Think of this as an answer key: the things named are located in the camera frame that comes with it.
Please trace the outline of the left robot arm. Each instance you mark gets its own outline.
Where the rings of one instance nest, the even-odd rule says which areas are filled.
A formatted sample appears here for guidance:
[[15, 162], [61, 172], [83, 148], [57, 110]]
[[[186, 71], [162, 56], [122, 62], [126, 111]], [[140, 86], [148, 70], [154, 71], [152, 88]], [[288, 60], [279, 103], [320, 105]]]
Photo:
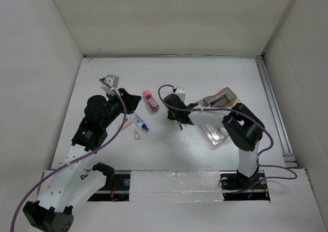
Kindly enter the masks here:
[[99, 189], [114, 184], [114, 168], [95, 164], [91, 172], [81, 178], [97, 150], [105, 145], [107, 127], [120, 115], [133, 113], [141, 96], [118, 89], [113, 95], [95, 95], [88, 99], [77, 132], [72, 138], [68, 154], [45, 191], [34, 202], [28, 201], [23, 213], [31, 226], [41, 231], [69, 231], [74, 216]]

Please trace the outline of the yellow highlighter pen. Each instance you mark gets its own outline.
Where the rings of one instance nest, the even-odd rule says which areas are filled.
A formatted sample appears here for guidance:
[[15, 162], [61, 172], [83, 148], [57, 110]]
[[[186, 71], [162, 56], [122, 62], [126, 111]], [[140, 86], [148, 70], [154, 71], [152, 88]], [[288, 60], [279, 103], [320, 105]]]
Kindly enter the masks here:
[[171, 122], [172, 122], [175, 126], [178, 126], [178, 123], [177, 123], [176, 120], [172, 120]]

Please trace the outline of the pink cap crayon jar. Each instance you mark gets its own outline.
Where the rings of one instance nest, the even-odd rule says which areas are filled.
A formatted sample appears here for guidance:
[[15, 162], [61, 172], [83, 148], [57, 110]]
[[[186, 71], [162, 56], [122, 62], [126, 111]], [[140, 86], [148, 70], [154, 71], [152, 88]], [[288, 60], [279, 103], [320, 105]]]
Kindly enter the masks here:
[[148, 106], [150, 107], [152, 112], [156, 112], [159, 110], [159, 105], [158, 105], [157, 101], [154, 99], [154, 97], [150, 91], [144, 91], [143, 97], [145, 98], [145, 100], [148, 103]]

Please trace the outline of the blue gel pen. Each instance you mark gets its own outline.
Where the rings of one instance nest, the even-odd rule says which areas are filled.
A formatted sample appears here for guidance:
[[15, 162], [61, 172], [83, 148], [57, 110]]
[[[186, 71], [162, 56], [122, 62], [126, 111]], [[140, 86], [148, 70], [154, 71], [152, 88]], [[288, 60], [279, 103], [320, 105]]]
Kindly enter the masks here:
[[223, 97], [222, 98], [218, 98], [216, 100], [213, 100], [210, 105], [213, 106], [214, 104], [219, 103], [220, 101], [222, 101], [222, 99], [223, 99]]

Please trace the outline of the orange pen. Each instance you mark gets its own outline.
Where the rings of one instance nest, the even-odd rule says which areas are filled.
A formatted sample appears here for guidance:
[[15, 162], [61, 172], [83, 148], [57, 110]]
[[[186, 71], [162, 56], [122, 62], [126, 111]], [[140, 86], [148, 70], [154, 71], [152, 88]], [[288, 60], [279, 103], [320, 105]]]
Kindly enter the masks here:
[[226, 91], [222, 92], [221, 94], [217, 95], [215, 98], [213, 98], [212, 100], [208, 101], [209, 105], [212, 105], [215, 103], [215, 101], [217, 101], [218, 99], [222, 98], [224, 95], [226, 94]]

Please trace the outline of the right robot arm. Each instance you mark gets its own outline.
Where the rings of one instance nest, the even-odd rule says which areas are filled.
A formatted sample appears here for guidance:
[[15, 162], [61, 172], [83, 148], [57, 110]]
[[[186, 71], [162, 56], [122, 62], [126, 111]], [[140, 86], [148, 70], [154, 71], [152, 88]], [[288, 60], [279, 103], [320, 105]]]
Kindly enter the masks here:
[[225, 190], [242, 190], [252, 186], [259, 166], [257, 154], [259, 142], [265, 129], [263, 123], [242, 103], [232, 108], [209, 108], [196, 103], [185, 105], [174, 93], [163, 99], [168, 108], [168, 119], [189, 125], [211, 125], [224, 128], [237, 146], [239, 163], [235, 174], [221, 176]]

